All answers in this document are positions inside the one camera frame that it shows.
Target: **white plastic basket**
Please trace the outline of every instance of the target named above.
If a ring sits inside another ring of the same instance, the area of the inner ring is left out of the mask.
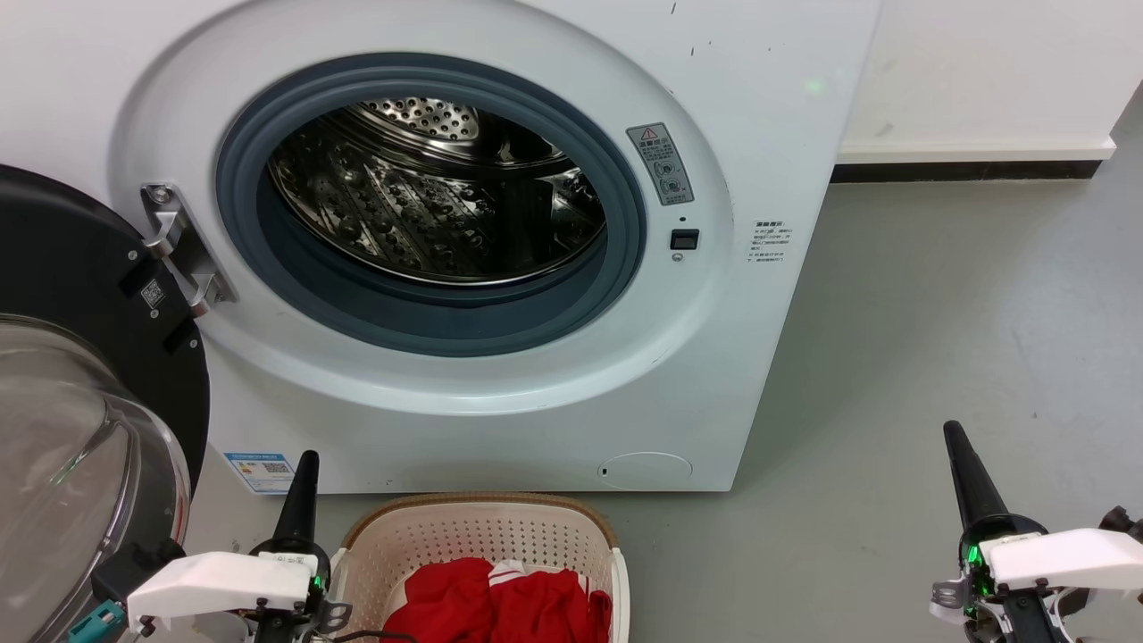
[[[628,569],[607,521],[570,498],[537,493],[414,496],[362,519],[334,557],[330,589],[353,605],[339,634],[381,629],[413,572],[470,556],[583,574],[612,597],[610,643],[628,643]]]

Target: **brown basket rim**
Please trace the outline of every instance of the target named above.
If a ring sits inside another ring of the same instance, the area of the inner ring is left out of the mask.
[[[550,493],[462,492],[426,493],[422,496],[407,496],[405,498],[398,498],[397,500],[390,500],[375,509],[371,514],[367,514],[361,517],[361,520],[353,525],[350,532],[345,535],[345,539],[342,541],[342,547],[345,549],[352,549],[353,544],[357,542],[358,537],[361,536],[361,532],[363,532],[366,528],[373,524],[373,522],[377,519],[384,516],[385,514],[397,512],[398,509],[429,507],[433,505],[464,505],[472,503],[512,503],[517,505],[541,505],[570,509],[591,519],[591,522],[596,523],[599,531],[604,532],[604,539],[607,540],[608,547],[615,549],[620,546],[620,540],[615,537],[615,532],[612,531],[612,525],[607,524],[607,520],[604,519],[599,512],[578,500]]]

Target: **floor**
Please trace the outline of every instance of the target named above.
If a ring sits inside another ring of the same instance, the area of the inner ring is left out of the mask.
[[[633,642],[964,641],[927,613],[960,536],[948,419],[1012,511],[1143,517],[1143,99],[1113,138],[1092,180],[830,188],[734,491],[582,497]],[[319,542],[383,500],[322,498]],[[245,550],[278,507],[211,453],[189,548]],[[1096,627],[1137,640],[1143,610],[1110,605]]]

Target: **red and white garment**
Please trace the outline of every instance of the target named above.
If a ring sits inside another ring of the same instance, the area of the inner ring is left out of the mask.
[[[608,643],[612,598],[572,570],[459,558],[417,570],[384,629],[418,643]]]

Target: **red cloth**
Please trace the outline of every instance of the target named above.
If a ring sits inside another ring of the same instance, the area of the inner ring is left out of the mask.
[[[488,587],[491,563],[459,558],[417,570],[405,582],[408,603],[385,630],[418,643],[608,643],[612,598],[590,596],[572,570],[536,572]]]

